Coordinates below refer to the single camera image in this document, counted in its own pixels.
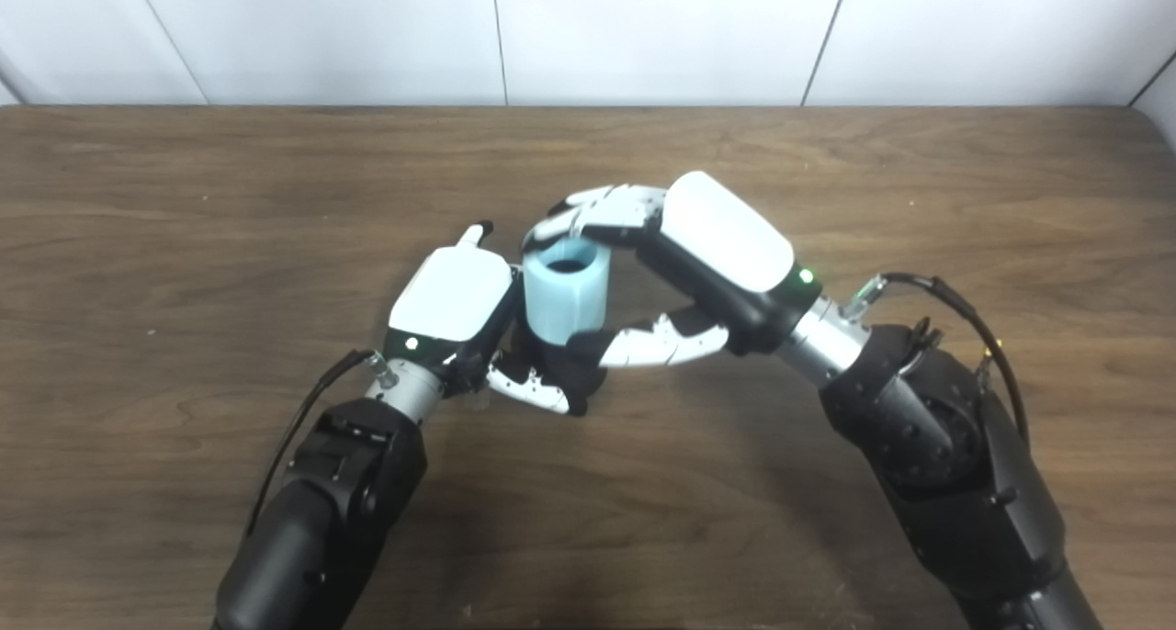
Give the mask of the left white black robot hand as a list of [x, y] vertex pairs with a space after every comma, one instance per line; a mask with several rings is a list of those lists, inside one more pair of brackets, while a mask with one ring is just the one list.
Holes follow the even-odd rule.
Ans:
[[423, 425], [445, 398], [492, 388], [557, 415], [583, 416], [587, 401], [542, 374], [535, 358], [501, 342], [524, 304], [517, 266], [482, 248], [492, 221], [428, 254], [395, 300], [368, 398]]

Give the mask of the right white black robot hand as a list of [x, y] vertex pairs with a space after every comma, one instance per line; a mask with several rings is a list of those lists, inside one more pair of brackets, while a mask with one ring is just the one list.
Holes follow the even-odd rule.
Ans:
[[786, 344], [818, 284], [799, 270], [774, 224], [702, 170], [671, 186], [574, 192], [524, 237], [524, 253], [563, 237], [630, 249], [690, 304], [617, 330], [577, 331], [572, 355], [602, 369], [676, 366], [721, 350], [771, 354]]

